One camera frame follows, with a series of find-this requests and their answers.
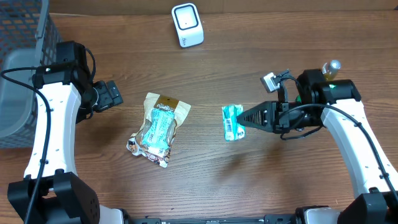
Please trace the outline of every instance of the table surface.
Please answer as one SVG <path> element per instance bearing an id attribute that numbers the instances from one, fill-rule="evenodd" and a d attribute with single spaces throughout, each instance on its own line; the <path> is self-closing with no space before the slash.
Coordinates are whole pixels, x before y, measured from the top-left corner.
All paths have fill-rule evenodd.
<path id="1" fill-rule="evenodd" d="M 79 177 L 101 204 L 133 217 L 252 217 L 296 207 L 353 201 L 348 171 L 327 130 L 281 141 L 248 129 L 226 142 L 221 107 L 249 109 L 267 94 L 259 78 L 289 68 L 294 76 L 339 59 L 368 121 L 398 166 L 398 13 L 296 12 L 201 15 L 203 44 L 181 49 L 171 16 L 56 17 L 64 40 L 95 55 L 96 80 L 115 80 L 124 103 L 76 126 Z M 288 84 L 290 97 L 296 94 Z M 142 124 L 148 92 L 192 105 L 177 130 L 168 168 L 126 150 Z M 22 180 L 30 149 L 0 150 L 0 223 L 22 223 L 7 185 Z"/>

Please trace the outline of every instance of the bottle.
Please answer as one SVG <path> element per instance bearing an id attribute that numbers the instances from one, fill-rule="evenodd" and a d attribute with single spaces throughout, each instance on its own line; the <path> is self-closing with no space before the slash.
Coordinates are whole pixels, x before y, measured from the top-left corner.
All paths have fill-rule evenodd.
<path id="1" fill-rule="evenodd" d="M 338 60 L 332 60 L 330 63 L 325 63 L 322 68 L 322 74 L 327 81 L 332 81 L 337 76 L 341 64 Z"/>

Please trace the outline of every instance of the brown backdrop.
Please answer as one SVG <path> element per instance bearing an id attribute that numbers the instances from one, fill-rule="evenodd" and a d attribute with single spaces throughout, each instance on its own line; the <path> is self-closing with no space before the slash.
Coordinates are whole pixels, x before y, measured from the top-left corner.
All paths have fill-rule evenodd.
<path id="1" fill-rule="evenodd" d="M 51 0 L 50 12 L 82 15 L 169 14 L 184 0 Z M 192 0 L 199 13 L 393 10 L 397 0 Z"/>

